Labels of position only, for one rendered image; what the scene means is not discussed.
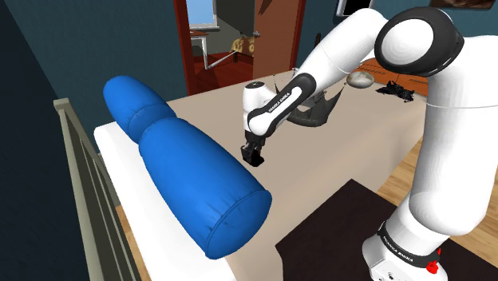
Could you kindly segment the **dark grey crumpled cloth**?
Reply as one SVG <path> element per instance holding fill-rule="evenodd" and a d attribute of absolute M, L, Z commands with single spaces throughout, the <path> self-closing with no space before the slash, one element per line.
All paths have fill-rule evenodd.
<path fill-rule="evenodd" d="M 326 91 L 323 90 L 316 96 L 306 100 L 312 101 L 313 105 L 306 111 L 302 111 L 299 108 L 294 109 L 287 120 L 293 124 L 305 127 L 319 127 L 324 125 L 337 104 L 342 94 L 342 89 L 329 100 L 325 98 L 325 94 Z"/>

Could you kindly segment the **dark robot stand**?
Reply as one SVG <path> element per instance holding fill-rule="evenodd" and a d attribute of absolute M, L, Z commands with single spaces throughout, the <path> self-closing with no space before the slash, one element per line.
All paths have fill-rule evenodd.
<path fill-rule="evenodd" d="M 498 268 L 349 180 L 276 244 L 283 281 L 498 281 Z"/>

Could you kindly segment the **white framed dark wall picture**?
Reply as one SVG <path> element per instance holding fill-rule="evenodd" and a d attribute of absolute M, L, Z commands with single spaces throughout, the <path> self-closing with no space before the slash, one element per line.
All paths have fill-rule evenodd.
<path fill-rule="evenodd" d="M 360 9 L 371 8 L 374 0 L 338 0 L 336 15 L 338 17 L 348 17 Z"/>

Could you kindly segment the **grey round bowl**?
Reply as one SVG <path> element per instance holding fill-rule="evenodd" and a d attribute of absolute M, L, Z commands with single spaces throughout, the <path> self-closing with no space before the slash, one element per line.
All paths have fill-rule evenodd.
<path fill-rule="evenodd" d="M 362 71 L 350 73 L 346 78 L 346 84 L 356 89 L 369 88 L 374 82 L 372 74 Z"/>

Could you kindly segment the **bed with beige cover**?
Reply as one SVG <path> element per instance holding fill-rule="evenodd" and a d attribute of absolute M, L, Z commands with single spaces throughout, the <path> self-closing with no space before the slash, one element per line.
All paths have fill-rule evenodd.
<path fill-rule="evenodd" d="M 348 180 L 377 191 L 421 138 L 425 99 L 405 103 L 375 87 L 339 82 L 326 124 L 284 123 L 252 169 L 271 192 L 265 224 L 240 250 L 208 259 L 168 209 L 137 145 L 114 123 L 88 136 L 68 99 L 53 104 L 61 118 L 91 281 L 283 281 L 276 244 Z"/>

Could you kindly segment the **small blue bolster pillow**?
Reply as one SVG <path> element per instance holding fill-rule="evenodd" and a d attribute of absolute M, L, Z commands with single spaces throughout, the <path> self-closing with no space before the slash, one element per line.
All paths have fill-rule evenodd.
<path fill-rule="evenodd" d="M 156 121 L 176 117 L 159 94 L 130 76 L 107 81 L 103 96 L 115 122 L 135 143 L 139 143 L 144 131 Z"/>

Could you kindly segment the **large blue bolster pillow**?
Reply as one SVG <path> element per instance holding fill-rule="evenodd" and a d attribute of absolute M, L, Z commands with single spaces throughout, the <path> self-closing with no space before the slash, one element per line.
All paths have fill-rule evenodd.
<path fill-rule="evenodd" d="M 139 150 L 164 201 L 209 259 L 240 249 L 267 218 L 271 194 L 221 145 L 185 120 L 153 123 Z"/>

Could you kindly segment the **black crumpled object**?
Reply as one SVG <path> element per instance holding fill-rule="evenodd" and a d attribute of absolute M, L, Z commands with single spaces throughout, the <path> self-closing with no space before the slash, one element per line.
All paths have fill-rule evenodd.
<path fill-rule="evenodd" d="M 405 103 L 413 101 L 413 90 L 405 89 L 403 86 L 395 83 L 394 81 L 388 81 L 385 87 L 377 89 L 378 93 L 389 94 L 397 96 L 404 100 Z"/>

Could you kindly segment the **brown door with red frame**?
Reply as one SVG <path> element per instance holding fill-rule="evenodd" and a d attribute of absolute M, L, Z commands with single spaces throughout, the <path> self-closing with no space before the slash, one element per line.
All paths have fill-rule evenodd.
<path fill-rule="evenodd" d="M 188 24 L 188 1 L 172 0 L 188 96 L 295 67 L 306 0 L 201 0 L 204 29 Z"/>

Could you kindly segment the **brown wall picture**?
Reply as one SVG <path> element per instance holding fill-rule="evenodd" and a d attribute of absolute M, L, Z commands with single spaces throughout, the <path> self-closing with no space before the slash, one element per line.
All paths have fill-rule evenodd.
<path fill-rule="evenodd" d="M 496 0 L 430 0 L 429 5 L 438 8 L 490 10 Z"/>

